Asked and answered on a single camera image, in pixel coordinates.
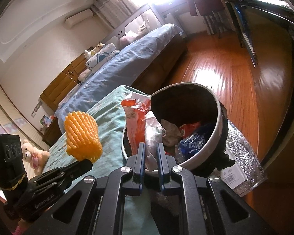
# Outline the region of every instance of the stuffed animal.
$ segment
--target stuffed animal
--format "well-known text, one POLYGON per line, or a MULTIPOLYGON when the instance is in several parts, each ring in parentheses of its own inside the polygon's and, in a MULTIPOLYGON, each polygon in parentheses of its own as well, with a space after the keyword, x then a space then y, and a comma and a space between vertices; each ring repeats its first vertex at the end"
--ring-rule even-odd
POLYGON ((136 36, 135 40, 139 40, 141 37, 145 36, 150 32, 150 26, 143 21, 143 24, 138 27, 138 35, 136 36))
POLYGON ((103 47, 105 46, 105 44, 102 44, 101 42, 99 42, 99 44, 97 46, 94 47, 94 49, 92 50, 92 55, 96 54, 99 50, 101 50, 103 47))
POLYGON ((91 50, 91 51, 84 50, 85 58, 89 60, 94 54, 96 54, 104 46, 105 46, 105 44, 102 44, 101 42, 99 42, 99 44, 97 46, 95 46, 95 48, 93 50, 91 50))
POLYGON ((49 159, 50 153, 33 147, 27 139, 23 140, 22 152, 24 161, 30 163, 36 176, 40 175, 49 159))

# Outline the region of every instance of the trash can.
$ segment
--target trash can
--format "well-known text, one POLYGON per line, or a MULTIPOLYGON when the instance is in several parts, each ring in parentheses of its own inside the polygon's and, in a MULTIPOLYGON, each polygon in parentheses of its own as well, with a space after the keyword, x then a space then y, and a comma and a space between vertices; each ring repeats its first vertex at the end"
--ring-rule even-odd
MULTIPOLYGON (((178 127, 198 121, 201 124, 215 125, 202 149, 180 166, 197 176, 207 177, 216 167, 221 169, 234 164, 229 163, 229 156, 224 153, 228 135, 226 108, 207 87, 193 82, 182 82, 162 88, 151 95, 151 110, 159 122, 165 119, 178 127)), ((127 160, 132 152, 126 126, 121 146, 124 160, 127 160)), ((157 177, 158 171, 149 172, 146 169, 145 175, 157 177)))

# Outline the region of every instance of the metal screw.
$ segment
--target metal screw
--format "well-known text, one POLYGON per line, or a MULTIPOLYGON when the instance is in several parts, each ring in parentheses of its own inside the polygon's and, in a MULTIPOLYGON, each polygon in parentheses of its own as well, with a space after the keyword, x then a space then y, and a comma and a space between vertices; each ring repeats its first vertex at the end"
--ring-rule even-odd
POLYGON ((215 175, 212 175, 212 176, 209 177, 209 180, 211 182, 218 182, 219 181, 219 178, 217 176, 215 176, 215 175))
POLYGON ((175 172, 181 172, 183 170, 183 168, 181 166, 174 166, 172 169, 175 172))
POLYGON ((94 178, 92 176, 87 176, 84 178, 85 183, 92 183, 94 181, 94 178))
POLYGON ((121 168, 121 171, 124 172, 124 173, 127 173, 127 172, 130 172, 131 171, 131 168, 129 166, 123 166, 121 168))

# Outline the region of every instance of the plastic bag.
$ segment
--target plastic bag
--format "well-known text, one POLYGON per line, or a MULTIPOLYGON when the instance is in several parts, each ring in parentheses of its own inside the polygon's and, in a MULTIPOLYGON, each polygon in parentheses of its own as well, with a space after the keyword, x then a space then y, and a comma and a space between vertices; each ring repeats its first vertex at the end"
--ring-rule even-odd
POLYGON ((166 135, 162 138, 163 145, 167 147, 177 145, 182 137, 179 128, 165 119, 161 119, 161 125, 166 131, 166 135))
POLYGON ((158 168, 157 145, 162 142, 162 136, 165 136, 165 129, 158 122, 152 111, 146 114, 145 121, 146 168, 151 172, 158 168))
POLYGON ((175 146, 175 160, 177 164, 181 164, 185 162, 185 157, 181 151, 181 149, 178 147, 178 145, 175 146))
POLYGON ((132 155, 136 155, 140 142, 145 142, 145 118, 151 108, 150 96, 131 92, 121 101, 121 105, 126 116, 126 130, 132 155))
POLYGON ((213 123, 205 124, 196 129, 189 137, 181 140, 176 149, 176 157, 180 158, 182 154, 185 160, 188 160, 198 153, 212 135, 214 128, 213 123))
POLYGON ((190 136, 198 127, 200 127, 200 122, 180 126, 179 130, 182 138, 185 139, 190 136))

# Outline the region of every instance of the ceiling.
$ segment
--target ceiling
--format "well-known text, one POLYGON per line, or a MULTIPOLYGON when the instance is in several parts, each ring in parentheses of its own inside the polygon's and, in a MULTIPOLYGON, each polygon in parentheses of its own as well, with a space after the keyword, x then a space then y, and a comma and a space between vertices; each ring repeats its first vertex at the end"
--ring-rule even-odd
POLYGON ((0 59, 6 62, 55 24, 93 0, 13 0, 0 18, 0 59))

